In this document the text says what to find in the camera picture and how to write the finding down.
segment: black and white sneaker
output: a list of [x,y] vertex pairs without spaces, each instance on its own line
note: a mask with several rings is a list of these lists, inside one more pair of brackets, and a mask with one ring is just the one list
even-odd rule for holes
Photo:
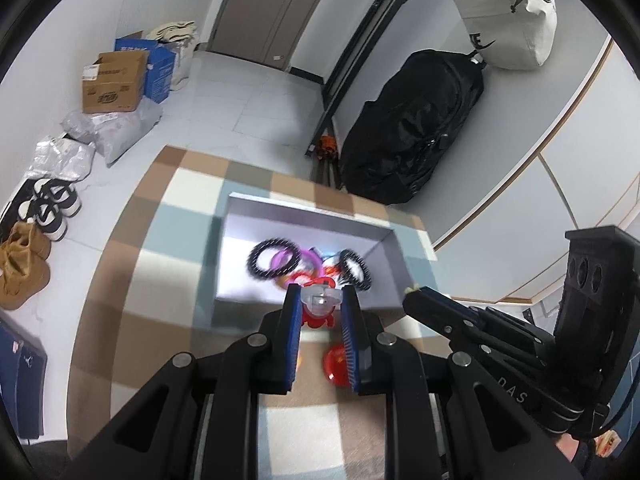
[[57,206],[48,200],[34,197],[18,206],[20,220],[27,223],[36,223],[40,230],[57,242],[66,233],[66,220]]
[[67,180],[41,178],[33,185],[33,193],[53,202],[64,216],[74,216],[82,206],[76,188]]

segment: cardboard box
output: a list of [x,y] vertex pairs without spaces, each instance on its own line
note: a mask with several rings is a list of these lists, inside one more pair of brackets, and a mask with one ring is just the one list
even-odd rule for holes
[[[254,332],[264,314],[282,307],[286,292],[274,280],[256,280],[246,270],[251,250],[268,238],[286,238],[322,254],[356,251],[371,274],[371,288],[358,293],[360,307],[404,316],[404,290],[414,282],[391,228],[332,211],[232,192],[226,201],[220,241],[214,242],[220,244],[215,307],[207,322],[217,330],[228,334]],[[258,265],[267,266],[272,256],[264,254]]]
[[174,73],[175,53],[155,40],[139,40],[135,38],[118,38],[114,49],[116,51],[148,51],[145,96],[156,103],[161,103],[169,97],[171,78]]
[[132,112],[138,108],[145,83],[145,50],[103,52],[82,71],[82,111],[85,114]]

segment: red plate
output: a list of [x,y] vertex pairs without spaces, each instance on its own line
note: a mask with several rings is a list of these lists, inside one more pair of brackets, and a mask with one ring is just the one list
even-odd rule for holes
[[324,369],[326,378],[335,386],[340,388],[348,388],[350,386],[347,359],[344,355],[344,345],[342,343],[332,346],[324,354],[322,369]]

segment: white tiled floor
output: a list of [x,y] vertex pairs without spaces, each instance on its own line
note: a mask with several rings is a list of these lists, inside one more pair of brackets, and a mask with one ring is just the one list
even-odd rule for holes
[[196,52],[189,83],[162,106],[162,120],[111,168],[96,156],[92,173],[77,184],[82,209],[52,247],[51,282],[20,309],[4,313],[47,353],[41,440],[66,438],[68,370],[86,292],[120,213],[165,145],[309,178],[304,150],[322,114],[315,83]]

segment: black duffel bag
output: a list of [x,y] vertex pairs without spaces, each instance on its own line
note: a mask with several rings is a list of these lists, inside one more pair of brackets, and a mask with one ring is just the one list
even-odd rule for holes
[[424,186],[482,95],[484,64],[474,55],[414,52],[364,104],[340,153],[350,193],[396,204]]

